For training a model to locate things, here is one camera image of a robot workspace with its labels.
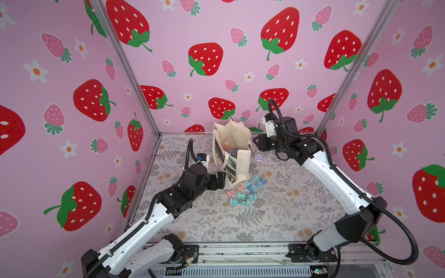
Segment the strawberry print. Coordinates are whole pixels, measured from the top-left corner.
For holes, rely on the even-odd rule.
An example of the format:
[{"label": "strawberry print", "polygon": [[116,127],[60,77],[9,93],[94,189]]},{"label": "strawberry print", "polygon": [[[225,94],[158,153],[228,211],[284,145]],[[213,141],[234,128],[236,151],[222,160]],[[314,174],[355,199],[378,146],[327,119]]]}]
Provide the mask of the strawberry print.
[{"label": "strawberry print", "polygon": [[134,192],[136,191],[136,188],[132,185],[130,185],[122,195],[122,201],[119,200],[119,197],[117,198],[117,201],[122,203],[121,204],[121,212],[124,217],[127,217],[128,209],[130,208],[131,201],[133,200]]},{"label": "strawberry print", "polygon": [[184,108],[181,109],[181,116],[183,118],[188,118],[190,117],[190,114],[192,113],[192,111],[190,110],[190,107],[186,106]]},{"label": "strawberry print", "polygon": [[91,79],[80,85],[73,94],[76,108],[95,121],[105,121],[110,114],[110,103],[116,104],[108,99],[108,92],[96,79]]},{"label": "strawberry print", "polygon": [[190,76],[196,71],[199,75],[214,75],[223,59],[223,49],[219,44],[210,42],[196,44],[189,49],[189,65],[192,66]]},{"label": "strawberry print", "polygon": [[114,77],[116,76],[116,71],[113,67],[113,62],[111,61],[110,57],[107,57],[105,59],[105,71],[107,71],[108,76],[111,80],[114,80]]},{"label": "strawberry print", "polygon": [[108,185],[108,195],[110,198],[113,198],[113,196],[116,194],[117,191],[117,178],[115,176],[112,176],[109,185]]},{"label": "strawberry print", "polygon": [[383,121],[385,111],[391,110],[402,95],[402,85],[397,77],[389,69],[380,71],[368,94],[368,107],[375,114],[382,113],[380,123]]},{"label": "strawberry print", "polygon": [[191,16],[198,16],[201,7],[199,6],[199,3],[197,1],[195,2],[195,0],[179,0],[179,2],[181,3],[181,7],[185,12],[190,13]]},{"label": "strawberry print", "polygon": [[[269,107],[267,104],[269,103],[269,99],[273,98],[275,102],[278,105],[278,108],[283,105],[283,103],[286,101],[287,97],[289,96],[289,91],[285,88],[278,88],[278,89],[268,89],[265,91],[262,91],[261,94],[259,94],[258,98],[258,104],[260,107],[258,107],[255,111],[257,112],[258,109],[262,108],[264,111],[269,111]],[[272,103],[272,111],[275,111],[276,108],[274,104]]]},{"label": "strawberry print", "polygon": [[95,153],[104,153],[108,150],[108,143],[102,138],[94,139],[91,141],[90,147]]},{"label": "strawberry print", "polygon": [[192,125],[191,127],[184,130],[184,132],[205,132],[202,125]]},{"label": "strawberry print", "polygon": [[40,37],[42,38],[42,41],[49,53],[51,53],[54,57],[60,58],[62,62],[67,64],[72,61],[69,49],[63,46],[63,42],[58,37],[46,32],[43,32]]},{"label": "strawberry print", "polygon": [[272,81],[278,74],[279,74],[279,64],[275,64],[267,70],[266,80]]},{"label": "strawberry print", "polygon": [[165,105],[173,106],[167,104],[167,96],[160,88],[141,85],[141,89],[144,93],[145,99],[147,100],[148,107],[150,107],[151,109],[162,109],[165,107]]},{"label": "strawberry print", "polygon": [[427,103],[426,105],[420,103],[416,105],[411,111],[406,115],[406,119],[410,122],[420,124],[425,120],[431,120],[437,115],[439,108],[435,104]]},{"label": "strawberry print", "polygon": [[239,90],[238,85],[233,80],[226,79],[226,81],[224,81],[224,85],[226,86],[227,90],[230,90],[232,92],[237,92]]},{"label": "strawberry print", "polygon": [[65,124],[65,116],[57,104],[52,103],[48,106],[43,112],[43,120],[46,122],[43,125],[46,133],[55,136],[63,131],[62,126]]},{"label": "strawberry print", "polygon": [[416,39],[413,42],[413,49],[411,49],[411,58],[416,59],[417,57],[422,56],[426,51],[426,47],[433,40],[433,27],[431,25],[426,26],[423,30],[417,35]]},{"label": "strawberry print", "polygon": [[445,168],[422,167],[413,176],[413,190],[420,212],[431,221],[445,222]]},{"label": "strawberry print", "polygon": [[0,238],[5,237],[19,227],[19,219],[7,210],[0,210]]},{"label": "strawberry print", "polygon": [[209,100],[209,109],[212,116],[219,120],[232,119],[235,114],[235,104],[222,98],[214,97]]},{"label": "strawberry print", "polygon": [[307,90],[306,95],[310,98],[315,97],[318,93],[318,88],[317,85],[315,84],[310,84],[306,90]]},{"label": "strawberry print", "polygon": [[136,118],[136,112],[134,113],[134,119],[130,121],[127,127],[128,139],[130,140],[130,146],[133,151],[137,152],[141,147],[143,135],[143,129],[141,122]]},{"label": "strawberry print", "polygon": [[337,70],[352,63],[361,48],[360,39],[351,31],[343,30],[336,34],[324,57],[324,67]]},{"label": "strawberry print", "polygon": [[230,29],[230,38],[232,39],[232,43],[237,44],[238,47],[244,47],[247,45],[247,37],[244,35],[244,31],[241,29]]},{"label": "strawberry print", "polygon": [[272,17],[261,30],[261,42],[269,55],[280,54],[294,45],[297,37],[300,13],[296,8],[288,7]]},{"label": "strawberry print", "polygon": [[106,9],[119,40],[124,44],[139,47],[150,40],[150,26],[147,19],[124,0],[107,0]]},{"label": "strawberry print", "polygon": [[167,74],[170,78],[176,77],[176,71],[174,71],[174,66],[167,60],[162,61],[162,70]]},{"label": "strawberry print", "polygon": [[84,181],[76,182],[62,195],[61,205],[51,207],[57,212],[57,222],[66,231],[74,231],[90,221],[101,210],[102,198],[94,188]]},{"label": "strawberry print", "polygon": [[312,31],[318,32],[323,28],[323,25],[328,23],[329,19],[331,18],[332,14],[332,6],[326,6],[323,9],[321,9],[316,15],[315,15],[315,21],[312,22]]},{"label": "strawberry print", "polygon": [[250,110],[246,110],[246,111],[241,113],[240,119],[242,121],[247,121],[250,118],[251,115],[252,115],[252,112]]},{"label": "strawberry print", "polygon": [[25,135],[25,125],[17,113],[0,105],[0,155]]},{"label": "strawberry print", "polygon": [[343,146],[343,157],[352,170],[358,172],[366,166],[367,160],[374,160],[368,157],[368,149],[363,141],[359,139],[352,140]]}]

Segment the pink wallpaper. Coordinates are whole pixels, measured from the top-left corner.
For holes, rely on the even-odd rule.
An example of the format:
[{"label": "pink wallpaper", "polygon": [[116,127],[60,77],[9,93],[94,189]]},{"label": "pink wallpaper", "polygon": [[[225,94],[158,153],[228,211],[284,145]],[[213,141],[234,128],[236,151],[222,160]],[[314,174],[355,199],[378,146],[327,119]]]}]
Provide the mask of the pink wallpaper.
[{"label": "pink wallpaper", "polygon": [[149,155],[95,20],[82,0],[0,3],[2,277],[80,277],[81,255],[118,236]]},{"label": "pink wallpaper", "polygon": [[[334,162],[383,196],[417,240],[414,264],[392,264],[398,278],[445,276],[444,11],[443,1],[401,3],[328,125]],[[408,257],[406,236],[385,216],[383,230],[382,250]]]},{"label": "pink wallpaper", "polygon": [[270,96],[317,129],[385,1],[103,2],[160,131],[183,132],[258,127]]}]

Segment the wire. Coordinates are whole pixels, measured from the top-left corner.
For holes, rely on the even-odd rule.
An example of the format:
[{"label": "wire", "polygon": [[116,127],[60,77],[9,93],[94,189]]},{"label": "wire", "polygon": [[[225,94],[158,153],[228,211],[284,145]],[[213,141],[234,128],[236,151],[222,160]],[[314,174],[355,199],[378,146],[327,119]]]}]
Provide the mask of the wire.
[{"label": "wire", "polygon": [[377,204],[374,200],[370,199],[364,192],[362,192],[357,186],[355,186],[355,184],[350,181],[345,175],[343,175],[343,173],[340,172],[340,170],[337,168],[337,165],[334,164],[334,162],[332,161],[332,157],[331,157],[331,153],[329,152],[329,146],[326,143],[326,141],[321,138],[318,135],[314,135],[314,134],[304,134],[304,135],[293,135],[290,134],[289,131],[287,130],[287,126],[284,123],[284,119],[283,116],[281,115],[281,112],[279,110],[279,107],[277,106],[275,100],[273,99],[269,99],[269,103],[272,102],[274,104],[274,107],[278,113],[278,117],[281,120],[281,123],[283,124],[283,128],[284,131],[286,132],[286,134],[290,137],[296,137],[296,138],[306,138],[306,137],[312,137],[312,138],[316,138],[318,139],[322,144],[323,147],[325,149],[325,153],[328,157],[328,163],[330,165],[330,167],[352,188],[354,189],[355,192],[357,192],[357,194],[359,194],[359,196],[361,196],[364,200],[368,201],[371,205],[373,205],[374,207],[376,207],[378,210],[380,210],[382,213],[386,214],[391,220],[393,220],[402,230],[403,232],[406,234],[406,236],[408,237],[409,243],[411,245],[411,254],[408,258],[400,260],[400,259],[396,259],[393,258],[385,253],[383,253],[382,251],[380,251],[378,248],[376,248],[374,245],[372,245],[369,242],[366,242],[365,244],[370,247],[373,251],[375,251],[377,254],[379,254],[380,256],[384,257],[385,259],[387,259],[390,262],[399,264],[399,265],[409,265],[414,263],[417,258],[419,257],[419,247],[417,246],[417,242],[416,239],[414,238],[413,234],[411,233],[411,231],[402,223],[402,221],[400,221],[399,219],[397,219],[392,213],[390,213],[389,211],[387,211],[386,209],[382,208],[379,204]]}]

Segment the pink strawberry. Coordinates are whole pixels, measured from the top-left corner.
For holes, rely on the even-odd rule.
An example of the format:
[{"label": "pink strawberry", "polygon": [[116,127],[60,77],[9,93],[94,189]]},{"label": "pink strawberry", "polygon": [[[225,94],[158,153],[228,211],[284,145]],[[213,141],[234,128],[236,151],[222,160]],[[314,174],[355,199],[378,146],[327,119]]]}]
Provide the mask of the pink strawberry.
[{"label": "pink strawberry", "polygon": [[114,80],[114,77],[116,76],[116,71],[113,67],[113,62],[111,61],[110,57],[107,57],[105,59],[105,70],[107,71],[108,76],[111,80]]},{"label": "pink strawberry", "polygon": [[19,219],[7,210],[0,210],[0,238],[15,231],[19,226]]},{"label": "pink strawberry", "polygon": [[357,105],[357,93],[353,92],[349,101],[349,110],[352,111]]},{"label": "pink strawberry", "polygon": [[244,47],[247,45],[247,37],[244,35],[244,31],[241,29],[230,29],[230,38],[234,44],[238,45],[238,47]]},{"label": "pink strawberry", "polygon": [[370,182],[366,186],[366,190],[373,196],[378,196],[379,194],[383,193],[383,186],[378,181],[376,182]]},{"label": "pink strawberry", "polygon": [[445,250],[442,251],[439,247],[430,245],[423,249],[423,255],[436,266],[445,269]]},{"label": "pink strawberry", "polygon": [[139,160],[136,160],[136,162],[134,163],[134,166],[136,167],[136,173],[141,174],[141,163]]},{"label": "pink strawberry", "polygon": [[267,70],[266,79],[268,81],[272,81],[278,74],[279,74],[279,64],[275,64]]},{"label": "pink strawberry", "polygon": [[332,14],[332,6],[326,6],[315,15],[315,21],[312,22],[312,31],[318,32],[323,25],[328,23]]},{"label": "pink strawberry", "polygon": [[175,78],[176,71],[174,71],[174,66],[169,61],[162,61],[162,70],[167,74],[168,77]]},{"label": "pink strawberry", "polygon": [[317,85],[315,84],[311,84],[308,88],[307,88],[307,96],[310,98],[315,97],[315,95],[318,93],[318,89],[317,89]]},{"label": "pink strawberry", "polygon": [[42,32],[40,35],[43,43],[45,44],[48,51],[56,58],[60,58],[62,62],[69,64],[71,59],[71,53],[68,48],[63,47],[63,42],[56,37],[46,32]]},{"label": "pink strawberry", "polygon": [[124,138],[124,127],[121,125],[121,122],[116,120],[114,122],[114,128],[116,129],[116,135],[119,137],[119,139]]},{"label": "pink strawberry", "polygon": [[307,116],[306,118],[304,118],[303,125],[308,125],[311,121],[314,120],[314,118],[314,114]]},{"label": "pink strawberry", "polygon": [[104,153],[108,150],[108,143],[102,138],[95,138],[93,141],[91,141],[90,147],[95,153]]},{"label": "pink strawberry", "polygon": [[364,61],[363,66],[365,68],[370,68],[375,63],[377,63],[377,60],[379,60],[379,54],[373,52],[373,53],[371,53],[371,55],[368,55],[368,57],[366,57],[366,60]]},{"label": "pink strawberry", "polygon": [[52,103],[48,106],[43,112],[43,119],[46,122],[43,126],[48,134],[55,136],[63,131],[62,126],[65,124],[65,117],[57,104]]},{"label": "pink strawberry", "polygon": [[224,84],[226,85],[227,90],[231,90],[232,92],[237,92],[239,90],[238,85],[233,80],[226,79],[226,81],[224,81]]},{"label": "pink strawberry", "polygon": [[188,106],[181,109],[181,116],[183,118],[188,118],[191,113],[192,113],[192,111],[190,110],[190,107],[188,107]]},{"label": "pink strawberry", "polygon": [[250,118],[251,114],[252,114],[252,113],[251,113],[250,110],[246,110],[246,111],[244,111],[244,112],[241,114],[240,119],[241,119],[242,121],[247,121],[247,120]]},{"label": "pink strawberry", "polygon": [[426,51],[426,47],[433,40],[433,27],[431,25],[426,26],[417,35],[416,39],[413,42],[413,49],[411,49],[411,58],[416,59],[417,57],[422,56]]},{"label": "pink strawberry", "polygon": [[115,176],[112,176],[110,179],[110,184],[108,185],[108,195],[110,198],[113,198],[114,194],[117,191],[117,178]]},{"label": "pink strawberry", "polygon": [[439,108],[435,104],[428,103],[424,105],[420,103],[416,105],[411,111],[406,115],[406,119],[416,124],[423,123],[425,120],[431,120],[437,115]]},{"label": "pink strawberry", "polygon": [[195,0],[179,0],[181,7],[185,12],[189,12],[191,16],[197,16],[201,9],[198,2]]},{"label": "pink strawberry", "polygon": [[354,125],[354,131],[360,133],[364,129],[366,129],[367,126],[368,126],[368,121],[366,119],[358,120]]}]

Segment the red strawberry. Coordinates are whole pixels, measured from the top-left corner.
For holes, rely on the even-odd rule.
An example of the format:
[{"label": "red strawberry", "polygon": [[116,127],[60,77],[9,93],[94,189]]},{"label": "red strawberry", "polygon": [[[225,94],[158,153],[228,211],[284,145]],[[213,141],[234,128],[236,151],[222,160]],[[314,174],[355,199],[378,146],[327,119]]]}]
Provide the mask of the red strawberry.
[{"label": "red strawberry", "polygon": [[[264,111],[269,111],[269,107],[267,106],[267,104],[269,103],[269,99],[273,98],[277,103],[278,108],[280,108],[281,105],[283,105],[283,103],[286,101],[288,96],[289,91],[287,91],[285,88],[268,89],[262,91],[261,94],[259,94],[258,104]],[[274,104],[272,103],[271,105],[272,111],[275,111],[276,108]]]},{"label": "red strawberry", "polygon": [[426,26],[423,28],[423,30],[420,32],[419,35],[417,35],[416,39],[413,42],[413,49],[411,49],[411,57],[413,59],[416,59],[417,57],[422,56],[423,53],[426,51],[426,47],[431,43],[433,40],[433,27],[431,25]]},{"label": "red strawberry", "polygon": [[279,64],[275,64],[267,70],[266,79],[268,81],[272,81],[278,74],[279,74]]},{"label": "red strawberry", "polygon": [[445,250],[442,251],[439,247],[430,245],[423,248],[423,255],[439,268],[445,269]]},{"label": "red strawberry", "polygon": [[43,212],[60,208],[57,222],[66,231],[74,231],[85,225],[101,210],[102,198],[91,185],[84,181],[76,182],[62,195],[61,205]]},{"label": "red strawberry", "polygon": [[307,116],[306,118],[304,118],[303,125],[308,125],[314,119],[315,119],[314,114]]},{"label": "red strawberry", "polygon": [[445,222],[445,168],[423,167],[413,176],[413,190],[420,212],[437,223]]},{"label": "red strawberry", "polygon": [[0,210],[0,238],[12,233],[19,227],[19,219],[7,210]]},{"label": "red strawberry", "polygon": [[349,101],[349,110],[352,111],[357,105],[357,93],[353,92]]},{"label": "red strawberry", "polygon": [[152,52],[144,44],[150,39],[150,27],[142,14],[124,0],[107,0],[105,5],[120,41]]},{"label": "red strawberry", "polygon": [[25,125],[14,111],[0,105],[0,155],[25,135]]},{"label": "red strawberry", "polygon": [[128,139],[130,140],[130,145],[133,151],[137,152],[141,147],[142,138],[144,137],[141,122],[136,118],[136,113],[134,113],[134,119],[130,121],[127,127]]},{"label": "red strawberry", "polygon": [[40,36],[49,53],[51,53],[54,57],[60,58],[62,62],[67,64],[72,61],[69,49],[67,47],[63,47],[63,42],[58,37],[46,32],[42,32]]},{"label": "red strawberry", "polygon": [[114,122],[114,128],[116,129],[116,135],[119,137],[119,139],[124,138],[124,127],[121,125],[121,122],[116,120]]},{"label": "red strawberry", "polygon": [[366,119],[358,120],[354,125],[354,131],[360,133],[364,129],[366,129],[367,126],[368,126],[368,121]]},{"label": "red strawberry", "polygon": [[234,44],[238,45],[238,47],[244,47],[247,45],[247,37],[244,35],[244,31],[241,29],[230,29],[230,38]]},{"label": "red strawberry", "polygon": [[329,106],[331,106],[331,103],[332,103],[332,100],[334,99],[334,97],[335,97],[335,94],[332,94],[332,95],[322,99],[317,105],[318,110],[326,113]]},{"label": "red strawberry", "polygon": [[151,109],[162,109],[165,105],[173,106],[167,104],[167,96],[160,88],[141,85],[141,89],[144,93],[145,99],[147,100],[148,107]]},{"label": "red strawberry", "polygon": [[233,102],[214,97],[209,100],[209,108],[213,117],[220,120],[227,120],[228,118],[233,120],[232,116],[235,114],[235,104]]},{"label": "red strawberry", "polygon": [[402,95],[402,84],[389,69],[381,70],[374,81],[368,95],[368,107],[375,114],[391,110]]},{"label": "red strawberry", "polygon": [[227,90],[231,90],[232,92],[237,92],[239,90],[238,85],[233,80],[226,79],[226,81],[224,81],[224,84]]},{"label": "red strawberry", "polygon": [[428,103],[424,105],[420,103],[416,105],[411,111],[406,115],[406,119],[416,124],[423,123],[425,120],[431,120],[437,115],[439,108],[435,104]]},{"label": "red strawberry", "polygon": [[377,63],[377,60],[379,60],[379,54],[378,53],[371,53],[371,55],[368,55],[368,57],[366,57],[363,66],[366,68],[370,68],[372,67],[375,63]]},{"label": "red strawberry", "polygon": [[76,108],[95,121],[105,121],[111,111],[108,92],[96,79],[91,79],[80,85],[73,94]]},{"label": "red strawberry", "polygon": [[105,70],[107,71],[108,76],[111,80],[114,80],[114,77],[116,76],[116,71],[113,67],[113,62],[111,61],[110,57],[107,57],[105,59]]},{"label": "red strawberry", "polygon": [[130,185],[122,195],[122,201],[119,200],[119,197],[117,198],[118,202],[121,202],[121,212],[124,217],[127,217],[128,209],[130,208],[131,201],[133,200],[134,192],[136,191],[136,188],[132,185]]},{"label": "red strawberry", "polygon": [[323,25],[328,23],[331,18],[332,6],[326,6],[315,15],[315,21],[312,22],[312,31],[318,32]]},{"label": "red strawberry", "polygon": [[361,48],[360,39],[351,31],[343,30],[336,34],[324,57],[324,67],[328,69],[345,68],[354,61]]},{"label": "red strawberry", "polygon": [[189,49],[189,64],[193,71],[199,75],[210,76],[214,75],[223,59],[223,49],[219,44],[209,42],[205,44],[195,44]]},{"label": "red strawberry", "polygon": [[250,110],[246,110],[243,113],[241,113],[240,119],[242,121],[247,121],[251,117],[251,115],[252,115],[251,111]]},{"label": "red strawberry", "polygon": [[184,132],[205,132],[202,125],[192,125],[191,127],[184,130]]},{"label": "red strawberry", "polygon": [[141,166],[141,163],[139,160],[136,160],[136,162],[134,163],[134,166],[136,167],[136,173],[141,174],[142,166]]},{"label": "red strawberry", "polygon": [[269,50],[267,60],[273,54],[285,52],[295,42],[298,32],[300,13],[296,8],[288,7],[272,17],[261,30],[263,47]]},{"label": "red strawberry", "polygon": [[367,158],[368,149],[363,141],[359,139],[352,140],[343,146],[343,157],[346,159],[346,162],[352,170],[356,172],[362,170],[366,166],[367,160],[374,160],[374,158]]}]

